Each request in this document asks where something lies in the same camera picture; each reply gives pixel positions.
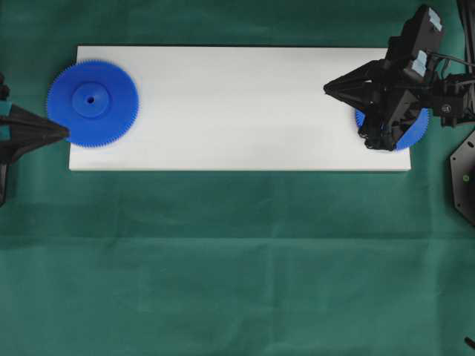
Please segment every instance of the gear teeth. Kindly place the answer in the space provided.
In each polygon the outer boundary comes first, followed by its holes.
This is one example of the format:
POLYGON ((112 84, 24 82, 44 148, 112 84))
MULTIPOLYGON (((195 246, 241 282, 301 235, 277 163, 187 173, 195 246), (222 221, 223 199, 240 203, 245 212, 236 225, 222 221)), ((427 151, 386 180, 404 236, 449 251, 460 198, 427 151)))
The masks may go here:
MULTIPOLYGON (((355 110, 355 119, 356 119, 356 124, 360 128, 363 125, 364 122, 364 114, 360 110, 355 110)), ((430 120, 430 112, 427 108, 423 108, 421 110, 421 113, 419 114, 419 117, 417 120, 414 122, 413 126, 409 130, 412 130, 412 136, 407 137, 407 131, 401 139, 396 143, 396 149, 395 151, 401 151, 404 150, 405 148, 409 148, 410 146, 416 144, 418 141, 424 137, 425 132, 428 129, 429 126, 429 120, 430 120)))
POLYGON ((86 148, 98 148, 105 145, 109 145, 112 142, 117 141, 120 137, 122 137, 134 124, 138 113, 140 111, 140 98, 138 97, 137 86, 134 83, 134 80, 119 66, 115 65, 114 63, 103 61, 100 59, 86 59, 82 61, 78 61, 75 65, 70 65, 66 69, 64 69, 54 80, 50 86, 50 89, 47 93, 46 99, 46 112, 47 116, 55 122, 61 123, 62 120, 69 120, 73 127, 76 127, 76 132, 80 132, 76 135, 76 137, 72 138, 70 142, 86 148), (99 65, 97 70, 104 70, 105 74, 110 75, 109 77, 118 79, 120 78, 119 82, 122 83, 123 87, 117 88, 117 85, 114 86, 115 81, 112 80, 108 83, 108 78, 104 74, 101 76, 101 80, 94 80, 94 76, 91 80, 91 73, 94 71, 90 68, 81 68, 82 65, 86 65, 88 63, 96 63, 99 65), (81 80, 81 75, 85 73, 85 76, 88 77, 87 79, 81 80), (123 111, 123 107, 119 109, 114 106, 109 106, 107 113, 102 115, 99 114, 98 117, 94 117, 95 119, 104 119, 104 126, 105 132, 104 136, 101 137, 98 134, 99 131, 92 131, 94 133, 88 133, 88 123, 89 121, 85 119, 85 116, 80 114, 80 111, 73 109, 72 101, 63 103, 64 98, 55 94, 55 91, 59 93, 61 90, 61 86, 65 86, 66 81, 66 88, 69 89, 71 87, 77 88, 78 85, 84 84, 85 81, 91 81, 93 83, 97 83, 98 85, 103 86, 106 88, 109 95, 112 97, 112 102, 114 101, 114 95, 118 97, 125 97, 127 98, 125 101, 121 99, 121 103, 125 104, 125 107, 128 109, 123 111), (121 95, 121 88, 125 88, 124 94, 125 96, 121 95), (50 111, 51 108, 54 108, 54 114, 50 111), (65 113, 70 113, 71 118, 68 115, 64 115, 64 117, 52 117, 52 116, 59 116, 58 108, 60 111, 64 111, 65 113))

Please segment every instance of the blue gear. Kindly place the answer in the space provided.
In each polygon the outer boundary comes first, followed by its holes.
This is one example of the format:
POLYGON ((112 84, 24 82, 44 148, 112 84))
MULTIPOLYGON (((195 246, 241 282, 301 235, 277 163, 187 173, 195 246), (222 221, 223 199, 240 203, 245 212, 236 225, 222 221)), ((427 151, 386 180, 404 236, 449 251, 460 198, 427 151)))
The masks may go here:
MULTIPOLYGON (((429 125, 429 110, 422 109, 417 120, 410 126, 410 128, 402 135, 396 143, 396 151, 404 150, 415 143, 417 143, 425 134, 429 125)), ((360 128, 364 122, 364 113, 356 110, 356 124, 360 128)))
POLYGON ((116 65, 87 61, 59 74, 47 96, 48 117, 67 128, 68 141, 107 145, 132 126, 139 96, 132 79, 116 65))

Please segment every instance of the screw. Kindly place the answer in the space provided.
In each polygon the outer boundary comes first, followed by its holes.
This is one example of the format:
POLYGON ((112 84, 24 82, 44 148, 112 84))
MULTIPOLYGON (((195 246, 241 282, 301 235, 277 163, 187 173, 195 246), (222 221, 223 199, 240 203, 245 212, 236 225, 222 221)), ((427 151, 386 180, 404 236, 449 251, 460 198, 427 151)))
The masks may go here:
POLYGON ((444 104, 442 106, 442 112, 443 113, 450 113, 452 111, 452 107, 449 104, 444 104))

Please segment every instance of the black metal bracket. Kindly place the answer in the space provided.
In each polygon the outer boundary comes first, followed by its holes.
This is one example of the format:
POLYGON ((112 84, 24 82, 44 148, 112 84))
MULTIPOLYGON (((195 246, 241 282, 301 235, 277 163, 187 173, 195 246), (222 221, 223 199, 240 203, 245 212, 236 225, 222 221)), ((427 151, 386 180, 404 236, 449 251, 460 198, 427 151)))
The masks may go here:
POLYGON ((422 108, 433 109, 442 126, 475 123, 475 1, 457 0, 457 5, 467 61, 437 53, 445 29, 437 12, 422 5, 401 34, 389 39, 384 59, 324 86, 326 94, 365 114, 359 134, 368 148, 393 150, 422 108), (450 61, 464 63, 468 72, 445 77, 450 61))
POLYGON ((475 225, 475 132, 451 156, 455 208, 475 225))

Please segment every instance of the black cable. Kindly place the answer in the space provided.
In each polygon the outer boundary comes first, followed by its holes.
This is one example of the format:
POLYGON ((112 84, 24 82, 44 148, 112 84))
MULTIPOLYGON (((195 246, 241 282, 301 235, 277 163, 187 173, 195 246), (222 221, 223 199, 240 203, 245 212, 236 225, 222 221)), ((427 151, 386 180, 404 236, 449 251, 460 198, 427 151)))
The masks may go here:
POLYGON ((447 70, 448 65, 449 65, 450 62, 451 62, 450 59, 448 59, 448 58, 445 59, 444 67, 442 67, 442 72, 440 72, 440 79, 444 79, 445 71, 447 70))
POLYGON ((472 349, 475 350, 475 341, 473 341, 472 339, 470 339, 469 337, 466 337, 465 338, 465 343, 467 345, 469 345, 472 349))
POLYGON ((440 62, 442 62, 443 60, 444 60, 443 58, 438 58, 436 61, 436 64, 433 66, 432 78, 430 78, 430 83, 433 83, 433 80, 436 78, 437 67, 440 65, 440 62))
POLYGON ((462 63, 463 65, 467 65, 469 67, 475 67, 475 63, 466 62, 466 61, 464 61, 462 59, 458 59, 456 57, 447 56, 445 54, 440 54, 440 53, 435 53, 435 52, 427 52, 427 53, 434 56, 434 57, 450 59, 451 61, 462 63))

